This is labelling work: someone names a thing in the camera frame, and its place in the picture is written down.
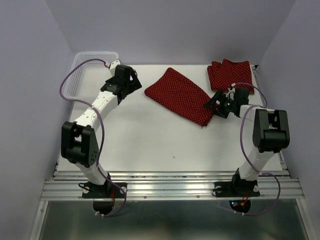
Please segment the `red polka dot skirt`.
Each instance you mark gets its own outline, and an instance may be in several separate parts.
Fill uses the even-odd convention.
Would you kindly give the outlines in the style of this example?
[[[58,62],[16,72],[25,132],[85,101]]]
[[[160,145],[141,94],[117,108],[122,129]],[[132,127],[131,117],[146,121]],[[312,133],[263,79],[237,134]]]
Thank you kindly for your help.
[[[207,66],[207,74],[212,91],[223,91],[227,93],[228,87],[237,84],[236,88],[247,88],[249,93],[255,93],[252,87],[252,69],[249,61],[233,62],[223,59],[222,62],[212,61]]]
[[[147,87],[144,94],[171,112],[201,127],[206,127],[215,114],[214,109],[204,107],[211,99],[209,95],[172,67]]]

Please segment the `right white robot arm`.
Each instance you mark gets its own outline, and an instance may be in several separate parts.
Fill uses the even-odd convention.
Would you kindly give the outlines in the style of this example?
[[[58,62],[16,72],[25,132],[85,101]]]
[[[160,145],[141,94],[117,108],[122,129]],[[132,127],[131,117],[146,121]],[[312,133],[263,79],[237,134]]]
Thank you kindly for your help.
[[[250,154],[232,176],[231,181],[216,181],[212,194],[218,198],[258,197],[258,177],[267,162],[290,144],[288,115],[285,110],[272,110],[266,106],[249,104],[250,91],[232,84],[228,93],[221,90],[204,104],[215,109],[217,116],[226,119],[230,113],[243,121],[253,122]]]

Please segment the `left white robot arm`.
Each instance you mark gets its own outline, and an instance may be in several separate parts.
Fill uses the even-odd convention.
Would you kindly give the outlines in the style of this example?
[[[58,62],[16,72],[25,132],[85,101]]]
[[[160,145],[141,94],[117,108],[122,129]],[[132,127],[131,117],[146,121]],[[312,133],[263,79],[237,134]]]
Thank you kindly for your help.
[[[79,184],[84,199],[111,198],[120,191],[124,196],[126,185],[116,186],[111,176],[99,163],[103,142],[98,142],[96,132],[103,128],[103,120],[128,95],[142,85],[137,72],[119,61],[110,64],[111,78],[106,80],[93,103],[84,113],[61,127],[61,156],[77,166],[87,178]]]

